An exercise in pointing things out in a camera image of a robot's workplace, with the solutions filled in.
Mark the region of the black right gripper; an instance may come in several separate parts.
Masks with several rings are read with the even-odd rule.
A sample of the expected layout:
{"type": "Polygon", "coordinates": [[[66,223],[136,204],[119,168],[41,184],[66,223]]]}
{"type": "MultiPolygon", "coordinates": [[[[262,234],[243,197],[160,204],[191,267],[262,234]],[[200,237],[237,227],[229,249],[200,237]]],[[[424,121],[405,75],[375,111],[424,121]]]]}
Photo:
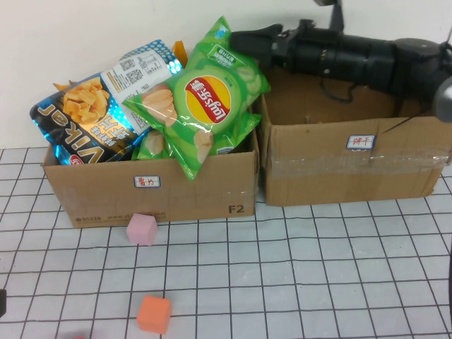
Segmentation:
{"type": "Polygon", "coordinates": [[[318,28],[307,19],[284,32],[283,25],[272,24],[259,31],[233,32],[230,36],[234,51],[262,66],[272,64],[292,73],[311,75],[327,75],[333,70],[339,43],[338,31],[318,28]]]}

